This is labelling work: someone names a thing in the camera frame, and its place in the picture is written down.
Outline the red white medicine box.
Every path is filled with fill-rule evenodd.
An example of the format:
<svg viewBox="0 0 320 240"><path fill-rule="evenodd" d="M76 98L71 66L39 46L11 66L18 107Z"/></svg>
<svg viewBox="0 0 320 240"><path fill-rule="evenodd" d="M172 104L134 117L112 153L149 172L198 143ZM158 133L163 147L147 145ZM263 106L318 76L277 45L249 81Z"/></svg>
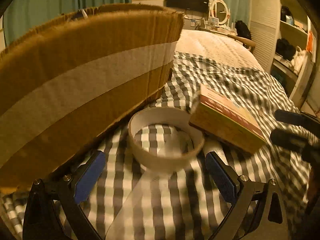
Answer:
<svg viewBox="0 0 320 240"><path fill-rule="evenodd" d="M266 145L260 126L247 109L204 84L193 100L189 124L250 154Z"/></svg>

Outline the white shelf cabinet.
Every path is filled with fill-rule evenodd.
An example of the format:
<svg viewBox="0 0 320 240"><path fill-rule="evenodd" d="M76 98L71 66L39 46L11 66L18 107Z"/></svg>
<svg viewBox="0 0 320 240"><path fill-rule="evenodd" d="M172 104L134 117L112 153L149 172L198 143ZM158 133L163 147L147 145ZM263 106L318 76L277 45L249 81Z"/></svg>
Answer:
<svg viewBox="0 0 320 240"><path fill-rule="evenodd" d="M297 0L250 0L253 55L302 107L316 56L317 33Z"/></svg>

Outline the wooden chair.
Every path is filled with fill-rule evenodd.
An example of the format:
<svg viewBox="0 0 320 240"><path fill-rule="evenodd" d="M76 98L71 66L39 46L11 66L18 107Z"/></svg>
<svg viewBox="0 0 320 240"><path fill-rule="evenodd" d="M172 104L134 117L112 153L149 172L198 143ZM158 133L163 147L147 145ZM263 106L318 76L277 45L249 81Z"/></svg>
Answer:
<svg viewBox="0 0 320 240"><path fill-rule="evenodd" d="M239 36L235 36L235 35L232 35L232 34L227 34L227 37L230 37L236 41L239 41L239 42L242 42L244 45L247 45L249 46L249 51L251 53L253 53L254 49L255 49L255 46L256 46L256 43L250 39L247 39L247 38L243 38L243 37L239 37Z"/></svg>

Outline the small white cream tube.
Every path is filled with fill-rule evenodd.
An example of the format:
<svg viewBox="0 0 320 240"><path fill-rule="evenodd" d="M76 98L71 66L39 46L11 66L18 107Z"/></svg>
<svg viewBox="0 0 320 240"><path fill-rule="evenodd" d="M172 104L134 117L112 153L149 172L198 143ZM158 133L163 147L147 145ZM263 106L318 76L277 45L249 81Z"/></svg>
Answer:
<svg viewBox="0 0 320 240"><path fill-rule="evenodd" d="M217 141L210 138L207 138L204 146L202 148L204 155L207 155L209 152L215 152L224 163L226 163L226 157L222 148L222 145Z"/></svg>

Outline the clear plastic comb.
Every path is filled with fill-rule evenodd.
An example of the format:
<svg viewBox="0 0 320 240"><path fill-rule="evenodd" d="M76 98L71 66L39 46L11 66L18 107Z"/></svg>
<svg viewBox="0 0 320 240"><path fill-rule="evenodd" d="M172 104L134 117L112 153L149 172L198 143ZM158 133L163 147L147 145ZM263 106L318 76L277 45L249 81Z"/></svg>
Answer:
<svg viewBox="0 0 320 240"><path fill-rule="evenodd" d="M145 171L108 227L106 239L174 239L171 176Z"/></svg>

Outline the cream quilted bed mattress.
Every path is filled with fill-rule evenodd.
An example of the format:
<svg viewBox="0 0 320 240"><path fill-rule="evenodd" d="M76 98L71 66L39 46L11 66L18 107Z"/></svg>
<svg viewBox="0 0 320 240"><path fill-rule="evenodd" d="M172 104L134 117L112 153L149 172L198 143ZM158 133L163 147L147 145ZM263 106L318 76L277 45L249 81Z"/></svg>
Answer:
<svg viewBox="0 0 320 240"><path fill-rule="evenodd" d="M264 70L248 49L224 35L183 29L176 51L199 55L232 67Z"/></svg>

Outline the round white vanity mirror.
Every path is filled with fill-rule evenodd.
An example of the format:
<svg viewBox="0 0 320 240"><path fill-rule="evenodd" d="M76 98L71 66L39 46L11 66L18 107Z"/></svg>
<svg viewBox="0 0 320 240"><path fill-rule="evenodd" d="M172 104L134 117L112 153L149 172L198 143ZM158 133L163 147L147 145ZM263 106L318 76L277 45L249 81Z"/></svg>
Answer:
<svg viewBox="0 0 320 240"><path fill-rule="evenodd" d="M209 7L209 18L216 25L229 25L231 11L224 0L213 0Z"/></svg>

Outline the white tape roll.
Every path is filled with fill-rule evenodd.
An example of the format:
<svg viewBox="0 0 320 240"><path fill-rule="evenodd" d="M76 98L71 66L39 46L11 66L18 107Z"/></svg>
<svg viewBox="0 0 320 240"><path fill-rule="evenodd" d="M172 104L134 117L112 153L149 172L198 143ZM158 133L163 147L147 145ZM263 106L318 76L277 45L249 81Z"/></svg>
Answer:
<svg viewBox="0 0 320 240"><path fill-rule="evenodd" d="M152 107L133 115L128 124L128 143L135 159L152 172L172 174L183 169L202 150L203 133L189 125L190 114L179 108ZM152 124L176 127L157 153L140 146L135 135Z"/></svg>

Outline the brown cardboard box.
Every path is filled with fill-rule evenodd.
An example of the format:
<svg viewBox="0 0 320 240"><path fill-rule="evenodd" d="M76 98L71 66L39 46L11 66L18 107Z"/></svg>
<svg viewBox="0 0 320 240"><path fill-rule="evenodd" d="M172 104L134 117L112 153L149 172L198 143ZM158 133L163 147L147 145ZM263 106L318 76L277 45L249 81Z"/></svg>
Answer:
<svg viewBox="0 0 320 240"><path fill-rule="evenodd" d="M57 17L1 52L1 192L28 190L167 83L183 15L109 4Z"/></svg>

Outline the green curtain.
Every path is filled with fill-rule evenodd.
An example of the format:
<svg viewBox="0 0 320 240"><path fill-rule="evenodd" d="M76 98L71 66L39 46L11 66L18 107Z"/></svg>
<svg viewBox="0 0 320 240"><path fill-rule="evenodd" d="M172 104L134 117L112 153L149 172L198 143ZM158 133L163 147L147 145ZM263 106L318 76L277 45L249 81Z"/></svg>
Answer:
<svg viewBox="0 0 320 240"><path fill-rule="evenodd" d="M103 4L130 2L132 0L13 0L3 16L5 45L59 15Z"/></svg>

